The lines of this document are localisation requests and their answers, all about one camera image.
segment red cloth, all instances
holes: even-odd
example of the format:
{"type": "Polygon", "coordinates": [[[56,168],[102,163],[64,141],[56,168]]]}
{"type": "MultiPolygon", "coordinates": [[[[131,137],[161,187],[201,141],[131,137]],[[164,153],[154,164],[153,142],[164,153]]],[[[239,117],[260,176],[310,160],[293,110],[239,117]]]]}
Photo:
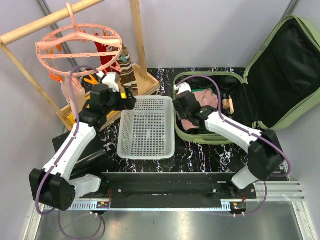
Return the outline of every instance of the red cloth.
{"type": "MultiPolygon", "coordinates": [[[[109,47],[108,45],[103,45],[101,43],[98,43],[98,42],[94,42],[95,46],[96,46],[96,49],[98,51],[98,53],[104,53],[104,52],[107,52],[107,48],[109,47]]],[[[101,62],[101,65],[105,65],[107,63],[109,63],[111,60],[112,60],[113,56],[100,56],[100,62],[101,62]]],[[[110,66],[107,67],[105,69],[105,71],[107,71],[108,73],[109,72],[116,72],[119,74],[118,71],[112,69],[110,66]]]]}

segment wooden pole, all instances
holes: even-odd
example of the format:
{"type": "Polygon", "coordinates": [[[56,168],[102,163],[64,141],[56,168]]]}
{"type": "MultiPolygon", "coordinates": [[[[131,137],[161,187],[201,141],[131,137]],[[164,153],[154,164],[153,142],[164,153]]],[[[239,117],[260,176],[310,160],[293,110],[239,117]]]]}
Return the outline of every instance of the wooden pole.
{"type": "Polygon", "coordinates": [[[47,102],[54,108],[59,117],[68,125],[72,126],[67,116],[64,115],[60,108],[47,95],[45,90],[39,85],[39,83],[37,83],[37,81],[31,76],[28,70],[21,64],[21,62],[2,41],[0,41],[0,48],[4,52],[4,54],[11,60],[11,62],[13,62],[13,64],[20,70],[20,72],[29,80],[29,82],[37,89],[37,91],[45,98],[45,100],[47,100],[47,102]]]}
{"type": "MultiPolygon", "coordinates": [[[[104,0],[82,0],[76,4],[73,4],[71,6],[71,9],[74,14],[77,14],[77,13],[79,13],[83,10],[86,10],[87,8],[90,8],[98,3],[103,2],[103,1],[104,0]]],[[[60,11],[57,11],[55,13],[48,15],[48,16],[45,16],[37,21],[34,21],[34,22],[29,23],[25,26],[22,26],[16,30],[8,32],[8,33],[0,36],[0,40],[3,42],[4,45],[12,44],[15,41],[18,41],[19,39],[22,39],[22,38],[29,36],[35,32],[38,32],[41,29],[44,29],[52,24],[55,24],[63,19],[66,19],[68,17],[69,17],[68,9],[64,8],[60,11]]]]}
{"type": "Polygon", "coordinates": [[[139,0],[130,0],[133,27],[135,32],[136,48],[141,68],[141,76],[147,78],[147,61],[144,43],[144,34],[142,31],[139,0]]]}

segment orange clothes peg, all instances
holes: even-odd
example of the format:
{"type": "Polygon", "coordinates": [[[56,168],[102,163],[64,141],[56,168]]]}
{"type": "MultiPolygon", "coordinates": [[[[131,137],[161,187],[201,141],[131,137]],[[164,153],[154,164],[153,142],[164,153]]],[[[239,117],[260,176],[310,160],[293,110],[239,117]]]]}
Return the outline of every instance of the orange clothes peg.
{"type": "MultiPolygon", "coordinates": [[[[82,31],[81,31],[81,27],[79,27],[79,31],[80,31],[80,32],[82,32],[82,31]]],[[[87,31],[86,31],[85,29],[83,29],[83,32],[82,32],[82,33],[86,34],[86,33],[87,33],[87,31]]],[[[82,40],[82,42],[83,42],[83,43],[85,43],[85,42],[86,42],[86,40],[82,40]]]]}
{"type": "Polygon", "coordinates": [[[60,75],[54,75],[53,73],[50,72],[49,77],[57,82],[60,82],[60,83],[64,82],[63,78],[60,75]]]}
{"type": "Polygon", "coordinates": [[[86,78],[86,77],[88,77],[88,76],[84,76],[84,77],[83,77],[83,80],[85,80],[87,83],[90,83],[90,84],[92,84],[92,85],[97,85],[97,84],[99,84],[99,82],[94,78],[94,76],[89,75],[90,79],[88,79],[88,78],[86,78]]]}
{"type": "Polygon", "coordinates": [[[56,46],[56,49],[57,49],[59,52],[61,52],[61,51],[62,51],[62,46],[61,46],[61,44],[58,44],[58,45],[56,46]]]}
{"type": "Polygon", "coordinates": [[[105,32],[105,30],[103,30],[103,36],[105,36],[105,37],[110,37],[111,35],[110,35],[110,34],[107,34],[107,33],[105,32]]]}
{"type": "Polygon", "coordinates": [[[54,54],[54,48],[53,47],[50,48],[50,51],[48,49],[46,49],[45,51],[46,51],[46,54],[54,54]]]}

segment metal floor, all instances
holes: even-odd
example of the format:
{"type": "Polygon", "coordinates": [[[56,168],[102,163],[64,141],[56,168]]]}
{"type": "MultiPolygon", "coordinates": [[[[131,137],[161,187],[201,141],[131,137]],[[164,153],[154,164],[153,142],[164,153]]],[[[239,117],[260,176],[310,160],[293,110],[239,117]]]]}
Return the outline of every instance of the metal floor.
{"type": "MultiPolygon", "coordinates": [[[[258,204],[248,202],[248,212],[258,204]]],[[[83,211],[61,214],[67,226],[83,211]]],[[[101,240],[302,240],[298,222],[289,202],[267,202],[253,216],[233,218],[209,212],[107,212],[106,230],[94,239],[101,240]]],[[[88,238],[98,228],[99,220],[86,216],[65,231],[73,238],[88,238]]],[[[41,219],[36,240],[65,240],[58,227],[58,211],[41,219]]]]}

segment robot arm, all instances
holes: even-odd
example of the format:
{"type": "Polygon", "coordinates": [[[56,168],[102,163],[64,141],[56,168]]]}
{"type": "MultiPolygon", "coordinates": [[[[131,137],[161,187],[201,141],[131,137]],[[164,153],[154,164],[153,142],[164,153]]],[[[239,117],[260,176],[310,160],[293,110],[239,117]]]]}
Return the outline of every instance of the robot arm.
{"type": "Polygon", "coordinates": [[[87,145],[106,123],[107,115],[111,111],[133,109],[136,104],[129,87],[125,88],[127,98],[121,97],[117,84],[119,76],[116,73],[98,74],[102,84],[93,86],[90,100],[79,114],[79,126],[74,124],[68,138],[54,157],[41,170],[33,169],[29,175],[32,196],[36,200],[39,187],[50,171],[43,182],[39,202],[62,211],[67,210],[74,199],[99,190],[99,177],[87,174],[70,180],[72,170],[87,145]]]}
{"type": "Polygon", "coordinates": [[[217,133],[231,140],[248,153],[247,166],[232,178],[232,183],[238,189],[244,189],[258,180],[267,180],[284,161],[278,152],[254,136],[261,136],[281,149],[279,140],[273,131],[262,132],[252,129],[223,114],[222,119],[217,109],[211,106],[200,106],[187,83],[183,83],[178,87],[178,96],[173,101],[173,105],[179,120],[189,120],[195,126],[201,126],[210,132],[217,133]]]}

